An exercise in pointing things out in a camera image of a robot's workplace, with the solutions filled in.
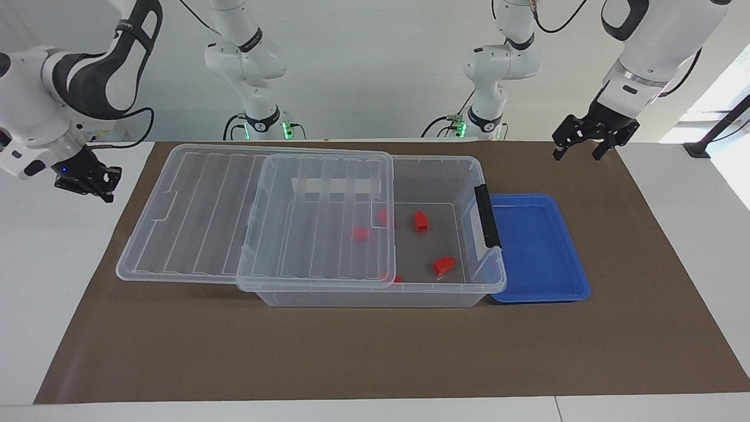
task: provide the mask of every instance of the brown table mat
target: brown table mat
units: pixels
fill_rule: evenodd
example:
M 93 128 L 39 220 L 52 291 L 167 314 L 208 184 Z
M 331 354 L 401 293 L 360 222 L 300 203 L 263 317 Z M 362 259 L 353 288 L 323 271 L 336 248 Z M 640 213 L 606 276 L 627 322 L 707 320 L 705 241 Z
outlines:
M 750 390 L 616 153 L 595 162 L 573 148 L 555 162 L 549 143 L 301 145 L 473 155 L 490 192 L 552 195 L 592 293 L 471 309 L 274 309 L 231 285 L 115 275 L 175 145 L 154 147 L 36 403 Z

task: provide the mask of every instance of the green led light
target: green led light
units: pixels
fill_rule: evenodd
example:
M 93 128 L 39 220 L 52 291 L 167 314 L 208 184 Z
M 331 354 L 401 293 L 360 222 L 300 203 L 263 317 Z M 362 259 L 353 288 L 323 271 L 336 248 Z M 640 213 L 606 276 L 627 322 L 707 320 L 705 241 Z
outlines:
M 284 137 L 288 140 L 294 138 L 294 129 L 292 129 L 292 126 L 287 122 L 282 123 L 282 126 Z
M 456 129 L 456 137 L 464 137 L 464 134 L 467 132 L 466 126 L 466 122 L 461 122 L 461 125 Z

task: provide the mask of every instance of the clear plastic storage box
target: clear plastic storage box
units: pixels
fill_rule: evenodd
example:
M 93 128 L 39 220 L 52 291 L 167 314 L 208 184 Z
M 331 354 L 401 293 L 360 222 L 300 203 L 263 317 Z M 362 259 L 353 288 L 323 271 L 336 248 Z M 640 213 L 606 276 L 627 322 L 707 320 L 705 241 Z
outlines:
M 237 284 L 271 306 L 469 307 L 506 285 L 500 248 L 485 245 L 483 183 L 471 157 L 186 144 L 117 273 Z M 443 256 L 457 265 L 438 277 Z

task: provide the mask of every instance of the black stand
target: black stand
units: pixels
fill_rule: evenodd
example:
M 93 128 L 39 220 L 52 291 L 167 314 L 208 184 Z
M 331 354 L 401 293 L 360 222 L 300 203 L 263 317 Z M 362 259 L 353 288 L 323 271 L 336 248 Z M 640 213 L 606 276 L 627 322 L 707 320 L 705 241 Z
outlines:
M 750 95 L 747 95 L 735 108 L 732 109 L 719 123 L 716 124 L 703 139 L 695 143 L 684 143 L 682 147 L 692 158 L 711 158 L 706 152 L 709 143 L 712 143 L 729 125 L 737 120 L 747 109 L 750 108 Z

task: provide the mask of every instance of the white wall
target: white wall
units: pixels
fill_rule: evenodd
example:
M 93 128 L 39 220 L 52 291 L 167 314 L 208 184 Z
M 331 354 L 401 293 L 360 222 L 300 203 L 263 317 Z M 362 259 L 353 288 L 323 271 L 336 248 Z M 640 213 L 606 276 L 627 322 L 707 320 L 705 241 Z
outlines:
M 187 2 L 209 18 L 205 0 Z M 589 2 L 559 34 L 537 34 L 545 57 L 541 73 L 507 84 L 510 138 L 548 139 L 565 115 L 585 114 L 622 48 L 602 29 L 602 2 Z M 289 57 L 287 75 L 271 82 L 277 99 L 316 138 L 418 136 L 433 118 L 457 111 L 471 92 L 462 71 L 467 53 L 503 42 L 489 0 L 250 3 L 265 35 Z M 218 138 L 226 118 L 241 107 L 203 64 L 203 50 L 216 36 L 177 0 L 162 4 L 162 33 L 139 94 L 139 104 L 157 109 L 151 138 Z M 559 25 L 577 4 L 543 2 L 543 23 Z M 23 44 L 6 35 L 8 5 L 33 38 L 76 51 L 106 49 L 118 19 L 104 0 L 0 0 L 0 50 Z M 642 115 L 637 140 L 658 141 L 750 43 L 747 16 L 750 2 L 735 0 L 690 81 Z

